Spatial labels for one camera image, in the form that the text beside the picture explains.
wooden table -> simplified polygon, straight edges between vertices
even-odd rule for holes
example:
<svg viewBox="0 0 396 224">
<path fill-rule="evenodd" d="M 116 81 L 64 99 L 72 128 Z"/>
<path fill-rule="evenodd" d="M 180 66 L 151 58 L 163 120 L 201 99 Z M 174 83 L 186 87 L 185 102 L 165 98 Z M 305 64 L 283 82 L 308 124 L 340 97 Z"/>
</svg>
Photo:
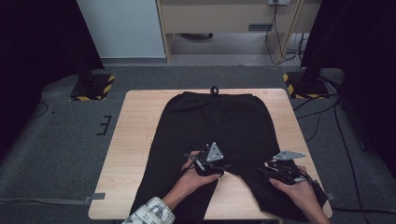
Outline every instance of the wooden table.
<svg viewBox="0 0 396 224">
<path fill-rule="evenodd" d="M 91 219 L 125 219 L 129 216 L 161 113 L 168 101 L 183 91 L 128 91 L 95 191 L 106 196 L 103 200 L 92 201 L 89 211 Z M 189 91 L 209 93 L 209 90 Z M 306 157 L 296 159 L 296 163 L 304 165 L 308 173 L 320 182 L 284 90 L 228 89 L 220 90 L 220 93 L 252 93 L 261 98 L 273 119 L 280 148 L 305 153 Z M 332 215 L 329 203 L 324 205 L 324 212 L 328 217 Z M 219 180 L 205 214 L 205 219 L 274 218 L 260 211 L 245 182 L 229 173 Z"/>
</svg>

hazard striped base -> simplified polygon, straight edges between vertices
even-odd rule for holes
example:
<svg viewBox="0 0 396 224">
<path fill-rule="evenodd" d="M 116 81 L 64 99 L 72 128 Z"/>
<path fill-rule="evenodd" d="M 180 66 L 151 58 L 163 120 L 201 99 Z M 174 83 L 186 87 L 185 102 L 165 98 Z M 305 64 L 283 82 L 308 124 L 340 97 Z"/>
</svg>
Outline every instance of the hazard striped base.
<svg viewBox="0 0 396 224">
<path fill-rule="evenodd" d="M 103 76 L 100 75 L 101 77 L 104 77 L 105 80 L 102 81 L 104 82 L 101 84 L 101 89 L 98 92 L 101 92 L 100 94 L 97 94 L 95 96 L 89 96 L 85 94 L 86 92 L 82 92 L 80 94 L 71 94 L 70 95 L 70 101 L 90 101 L 90 100 L 104 100 L 107 97 L 108 92 L 111 89 L 111 85 L 113 85 L 113 81 L 116 78 L 114 75 L 107 75 Z"/>
<path fill-rule="evenodd" d="M 295 86 L 293 85 L 293 82 L 290 79 L 290 76 L 288 74 L 283 75 L 283 80 L 286 83 L 286 86 L 288 88 L 289 95 L 291 99 L 328 99 L 329 98 L 329 93 L 327 91 L 323 92 L 321 91 L 320 93 L 301 93 L 297 92 L 295 89 Z"/>
</svg>

stand base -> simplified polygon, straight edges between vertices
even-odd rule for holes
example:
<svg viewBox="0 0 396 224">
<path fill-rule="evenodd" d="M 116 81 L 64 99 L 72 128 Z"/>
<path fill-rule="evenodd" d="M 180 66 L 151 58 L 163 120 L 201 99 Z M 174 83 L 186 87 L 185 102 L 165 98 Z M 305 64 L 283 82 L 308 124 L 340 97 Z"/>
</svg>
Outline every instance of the stand base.
<svg viewBox="0 0 396 224">
<path fill-rule="evenodd" d="M 283 75 L 292 99 L 329 98 L 329 91 L 321 80 L 316 80 L 307 89 L 301 88 L 300 82 L 303 74 L 304 72 L 288 72 Z"/>
<path fill-rule="evenodd" d="M 84 87 L 80 80 L 78 80 L 72 93 L 70 93 L 71 101 L 90 101 L 103 100 L 107 97 L 113 84 L 114 75 L 92 75 L 94 85 L 92 89 Z"/>
</svg>

wall socket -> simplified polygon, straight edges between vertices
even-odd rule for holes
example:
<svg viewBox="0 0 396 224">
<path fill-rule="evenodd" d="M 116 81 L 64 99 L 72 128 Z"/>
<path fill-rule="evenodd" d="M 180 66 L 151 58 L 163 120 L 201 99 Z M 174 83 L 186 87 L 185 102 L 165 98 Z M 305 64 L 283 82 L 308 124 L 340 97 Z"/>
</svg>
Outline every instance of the wall socket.
<svg viewBox="0 0 396 224">
<path fill-rule="evenodd" d="M 290 0 L 268 0 L 268 5 L 274 6 L 275 2 L 278 6 L 288 6 L 290 5 Z"/>
</svg>

white panel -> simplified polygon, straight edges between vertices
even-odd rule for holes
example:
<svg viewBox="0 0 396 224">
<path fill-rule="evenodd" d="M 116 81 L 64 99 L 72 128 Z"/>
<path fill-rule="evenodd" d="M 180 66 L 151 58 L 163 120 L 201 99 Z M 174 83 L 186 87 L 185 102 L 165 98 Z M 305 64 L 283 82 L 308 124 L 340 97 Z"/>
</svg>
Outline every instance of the white panel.
<svg viewBox="0 0 396 224">
<path fill-rule="evenodd" d="M 78 0 L 101 58 L 165 58 L 156 0 Z"/>
</svg>

